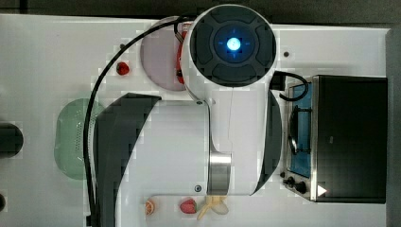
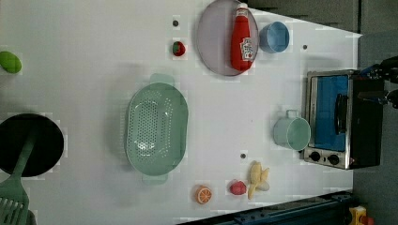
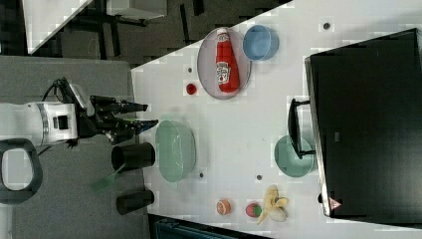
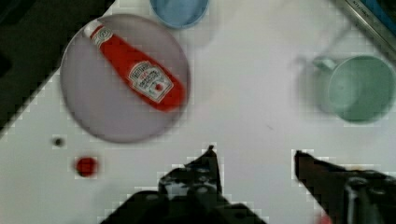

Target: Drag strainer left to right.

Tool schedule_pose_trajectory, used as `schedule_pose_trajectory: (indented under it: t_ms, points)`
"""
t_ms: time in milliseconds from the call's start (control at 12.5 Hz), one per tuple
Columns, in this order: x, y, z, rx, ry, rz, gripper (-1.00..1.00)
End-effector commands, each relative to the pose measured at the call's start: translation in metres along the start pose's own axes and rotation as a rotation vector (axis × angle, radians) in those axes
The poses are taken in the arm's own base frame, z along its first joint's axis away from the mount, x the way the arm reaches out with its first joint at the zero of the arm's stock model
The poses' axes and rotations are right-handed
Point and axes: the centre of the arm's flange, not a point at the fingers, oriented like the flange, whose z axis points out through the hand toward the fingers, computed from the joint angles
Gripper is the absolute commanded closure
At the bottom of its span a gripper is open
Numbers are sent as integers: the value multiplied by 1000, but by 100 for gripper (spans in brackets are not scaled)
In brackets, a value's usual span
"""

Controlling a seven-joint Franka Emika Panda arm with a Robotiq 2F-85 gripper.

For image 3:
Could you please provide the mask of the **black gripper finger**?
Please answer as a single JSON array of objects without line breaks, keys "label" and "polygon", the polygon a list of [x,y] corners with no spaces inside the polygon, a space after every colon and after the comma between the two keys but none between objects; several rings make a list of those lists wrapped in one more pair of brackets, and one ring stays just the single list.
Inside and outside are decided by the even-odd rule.
[{"label": "black gripper finger", "polygon": [[133,120],[128,125],[133,129],[135,135],[139,135],[158,125],[158,120]]},{"label": "black gripper finger", "polygon": [[145,112],[148,108],[148,105],[142,105],[137,103],[122,103],[119,108],[121,114],[136,113],[136,112]]}]

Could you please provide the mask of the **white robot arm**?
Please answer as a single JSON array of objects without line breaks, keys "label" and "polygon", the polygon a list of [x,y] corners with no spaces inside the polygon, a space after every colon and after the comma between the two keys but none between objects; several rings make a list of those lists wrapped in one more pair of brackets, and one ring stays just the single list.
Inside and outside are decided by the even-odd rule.
[{"label": "white robot arm", "polygon": [[84,108],[78,102],[37,102],[1,105],[1,139],[26,138],[35,146],[66,143],[76,146],[82,138],[102,134],[116,145],[147,131],[158,120],[122,119],[117,114],[145,112],[148,105],[90,96]]}]

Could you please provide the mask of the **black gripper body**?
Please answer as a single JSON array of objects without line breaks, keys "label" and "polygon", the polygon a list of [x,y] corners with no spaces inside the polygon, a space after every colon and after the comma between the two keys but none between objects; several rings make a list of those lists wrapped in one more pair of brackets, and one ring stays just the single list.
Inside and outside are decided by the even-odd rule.
[{"label": "black gripper body", "polygon": [[127,104],[126,100],[118,101],[112,97],[90,96],[90,103],[94,108],[91,115],[87,110],[79,110],[77,113],[78,138],[90,138],[103,134],[112,145],[129,140],[127,123],[115,116],[115,114],[126,112],[124,108]]}]

